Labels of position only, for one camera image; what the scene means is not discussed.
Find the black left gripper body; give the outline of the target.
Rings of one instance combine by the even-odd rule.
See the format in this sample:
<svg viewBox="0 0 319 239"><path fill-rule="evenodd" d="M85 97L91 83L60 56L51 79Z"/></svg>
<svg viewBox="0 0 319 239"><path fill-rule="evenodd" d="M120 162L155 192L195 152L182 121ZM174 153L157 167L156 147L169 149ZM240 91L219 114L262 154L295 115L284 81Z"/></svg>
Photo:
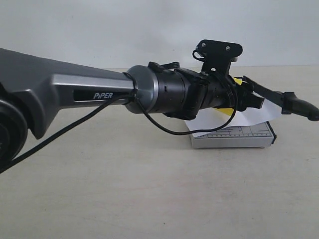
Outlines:
<svg viewBox="0 0 319 239"><path fill-rule="evenodd" d="M175 72L183 76L185 83L185 99L181 108L171 114L177 119L194 119L198 112L207 108L232 108L243 112L249 84L237 85L233 77L223 76L216 71L198 73L185 68Z"/></svg>

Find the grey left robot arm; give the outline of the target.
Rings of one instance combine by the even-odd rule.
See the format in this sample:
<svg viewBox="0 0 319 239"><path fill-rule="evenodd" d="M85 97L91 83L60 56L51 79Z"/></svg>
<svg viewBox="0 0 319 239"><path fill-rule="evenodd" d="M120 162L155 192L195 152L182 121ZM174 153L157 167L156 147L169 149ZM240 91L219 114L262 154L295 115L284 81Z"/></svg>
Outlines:
<svg viewBox="0 0 319 239"><path fill-rule="evenodd" d="M135 114L193 120L201 109L260 109L263 98L220 70L197 73L178 62L136 65L125 72L1 49L0 169L6 171L88 119L77 120L26 153L27 134L42 138L62 109L123 105Z"/></svg>

